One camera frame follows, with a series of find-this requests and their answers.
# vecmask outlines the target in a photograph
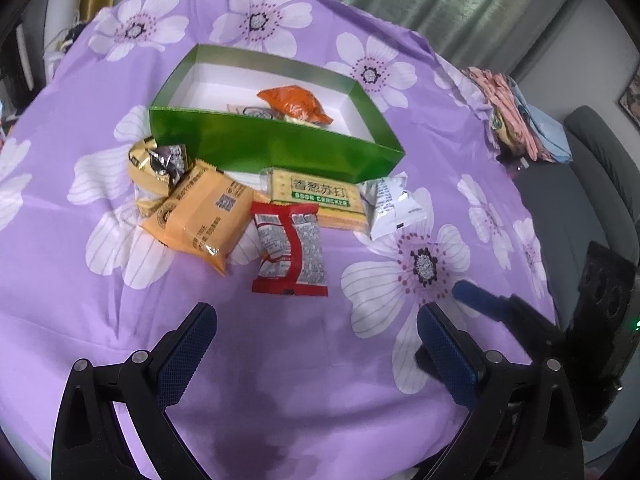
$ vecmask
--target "floral bedsheet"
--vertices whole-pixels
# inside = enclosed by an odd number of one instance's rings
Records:
[[[429,212],[376,242],[322,231],[329,297],[252,294],[249,226],[221,277],[140,227],[126,155],[197,43],[356,78],[406,149]],[[451,297],[457,280],[552,318],[529,213],[486,147],[487,106],[418,34],[336,0],[124,0],[84,31],[0,154],[0,418],[50,456],[69,370],[152,348],[199,301],[218,335],[168,410],[212,478],[378,480],[455,435],[466,412],[417,369],[417,310],[437,301],[483,349],[527,356]],[[141,471],[155,477],[126,410]]]

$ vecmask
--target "screw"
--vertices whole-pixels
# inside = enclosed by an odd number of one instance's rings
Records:
[[[135,364],[139,365],[146,361],[146,358],[149,357],[149,354],[144,350],[138,350],[131,356],[131,360],[135,362]]]
[[[487,358],[487,360],[488,360],[490,363],[493,363],[493,364],[496,364],[496,365],[497,365],[498,363],[501,363],[501,362],[502,362],[502,359],[503,359],[502,354],[501,354],[500,352],[498,352],[497,350],[489,350],[489,351],[488,351],[486,354],[484,354],[484,355],[485,355],[485,357]]]
[[[546,362],[546,365],[555,372],[559,372],[560,368],[562,368],[560,363],[555,359],[549,359],[549,361]]]
[[[88,364],[89,361],[87,361],[86,359],[78,359],[78,361],[76,361],[74,364],[74,370],[76,372],[81,372],[82,370],[87,368]]]

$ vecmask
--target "yellow snack package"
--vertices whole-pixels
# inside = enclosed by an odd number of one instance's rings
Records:
[[[272,168],[263,173],[276,203],[316,203],[320,227],[369,232],[360,191],[353,184]]]
[[[222,275],[251,219],[253,191],[197,160],[158,211],[142,227],[176,251],[196,254]]]

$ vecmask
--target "pink cloth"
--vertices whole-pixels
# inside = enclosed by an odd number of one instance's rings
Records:
[[[480,70],[474,66],[468,69],[469,77],[480,87],[487,100],[498,108],[508,129],[527,150],[531,160],[538,160],[540,150],[536,139],[529,131],[529,125],[524,121],[513,99],[513,93],[507,80],[502,74],[493,74],[488,70]]]

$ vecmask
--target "green box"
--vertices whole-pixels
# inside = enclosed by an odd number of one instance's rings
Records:
[[[298,84],[334,118],[328,129],[231,114],[226,105],[266,106],[260,90]],[[404,149],[355,80],[292,59],[200,44],[180,62],[150,108],[159,144],[185,144],[222,170],[278,167],[355,184],[388,176]]]

